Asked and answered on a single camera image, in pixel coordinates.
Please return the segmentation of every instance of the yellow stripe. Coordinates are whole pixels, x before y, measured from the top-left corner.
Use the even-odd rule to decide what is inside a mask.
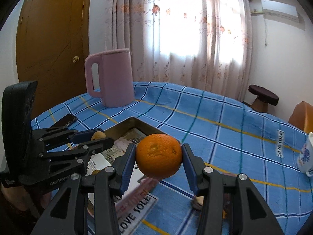
[[[136,100],[136,101],[144,102],[144,103],[149,104],[149,105],[155,105],[154,103],[150,103],[150,102],[147,102],[147,101],[144,101],[144,100]],[[169,109],[169,110],[172,110],[172,111],[175,111],[175,112],[178,112],[178,113],[181,113],[181,114],[184,114],[184,115],[193,117],[193,118],[195,117],[195,115],[188,114],[188,113],[186,113],[186,112],[183,112],[183,111],[180,111],[180,110],[177,110],[177,109],[172,109],[172,108],[167,107],[167,106],[165,106],[165,105],[156,104],[156,106],[163,107],[163,108],[166,108],[166,109]],[[240,129],[237,129],[237,128],[232,127],[232,126],[228,126],[228,125],[226,125],[226,124],[222,124],[222,123],[219,123],[219,122],[216,122],[216,121],[212,121],[212,120],[209,120],[209,119],[206,119],[206,118],[203,118],[203,117],[198,117],[198,116],[197,116],[197,118],[200,119],[200,120],[209,122],[209,123],[211,123],[211,124],[215,124],[215,125],[224,127],[224,128],[226,128],[226,129],[230,129],[230,130],[235,131],[235,132],[241,132]],[[276,144],[276,141],[275,141],[275,140],[266,139],[266,138],[257,136],[257,135],[255,135],[255,134],[252,134],[252,133],[250,133],[250,132],[242,132],[242,134],[249,135],[249,136],[251,136],[251,137],[254,137],[254,138],[257,138],[257,139],[260,139],[260,140],[264,140],[264,141],[267,141],[267,142]],[[284,145],[284,147],[286,147],[286,148],[288,148],[288,149],[291,149],[291,150],[294,151],[294,152],[300,153],[299,150],[294,149],[294,148],[292,148],[292,147],[290,147],[290,146]]]
[[[212,165],[212,164],[205,163],[205,165],[210,166],[210,167],[212,167],[213,169],[216,169],[216,170],[218,170],[218,171],[220,171],[220,172],[223,172],[223,173],[231,173],[231,172],[229,172],[229,171],[227,171],[227,170],[220,169],[219,167],[216,167],[216,166],[214,166],[214,165]],[[303,192],[303,193],[310,193],[310,192],[311,192],[311,190],[301,190],[301,189],[295,188],[295,187],[284,187],[284,186],[281,185],[281,184],[269,183],[269,182],[265,182],[265,181],[260,181],[260,180],[252,179],[252,178],[250,178],[250,180],[251,180],[252,182],[261,183],[261,184],[267,184],[267,185],[270,185],[270,186],[280,187],[280,188],[287,189],[287,190],[296,190],[296,191]]]
[[[141,222],[144,223],[146,226],[150,227],[152,230],[157,231],[158,233],[160,233],[162,235],[170,235],[169,233],[161,230],[160,228],[158,228],[155,225],[147,222],[146,220],[142,220]]]
[[[50,113],[50,116],[51,116],[51,118],[52,118],[53,122],[55,123],[55,122],[56,122],[56,120],[55,120],[55,118],[54,118],[54,116],[53,116],[52,111],[51,111],[51,110],[49,110],[49,113]],[[67,143],[67,146],[68,146],[70,149],[72,149],[72,146],[71,146],[71,144],[70,144],[70,143]]]
[[[117,124],[117,122],[116,122],[113,118],[110,118],[108,115],[106,115],[106,114],[104,114],[104,113],[102,113],[102,112],[98,112],[98,111],[95,110],[94,108],[90,107],[89,104],[87,103],[87,101],[86,101],[83,97],[79,96],[79,98],[84,102],[84,104],[86,104],[86,106],[87,106],[89,109],[91,109],[92,111],[96,112],[97,114],[103,115],[104,117],[110,119],[113,123]]]

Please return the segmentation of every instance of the wooden door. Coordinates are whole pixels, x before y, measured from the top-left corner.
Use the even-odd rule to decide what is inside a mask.
[[[24,1],[16,62],[20,82],[39,81],[32,118],[86,92],[89,1]]]

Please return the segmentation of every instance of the blue checkered tablecloth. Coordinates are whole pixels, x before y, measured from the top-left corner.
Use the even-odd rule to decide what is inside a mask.
[[[134,82],[135,101],[107,108],[83,94],[32,120],[34,129],[50,127],[68,113],[78,117],[70,129],[103,130],[129,117],[188,143],[194,154],[221,172],[245,173],[264,197],[285,234],[294,235],[312,211],[311,180],[296,166],[307,135],[269,114],[236,100],[170,83]],[[284,158],[276,156],[277,130],[285,132]],[[65,145],[55,149],[71,148]],[[134,234],[196,234],[199,213],[191,208],[183,167],[160,182],[152,194],[158,202]]]

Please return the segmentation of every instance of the air conditioner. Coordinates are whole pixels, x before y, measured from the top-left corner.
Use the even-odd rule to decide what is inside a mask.
[[[296,7],[275,1],[261,0],[263,12],[300,23]]]

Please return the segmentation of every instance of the pink kettle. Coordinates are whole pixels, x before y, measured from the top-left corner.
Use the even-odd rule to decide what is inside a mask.
[[[91,66],[97,63],[100,91],[94,90]],[[100,97],[106,107],[121,107],[134,101],[133,76],[128,48],[103,51],[85,60],[87,92]]]

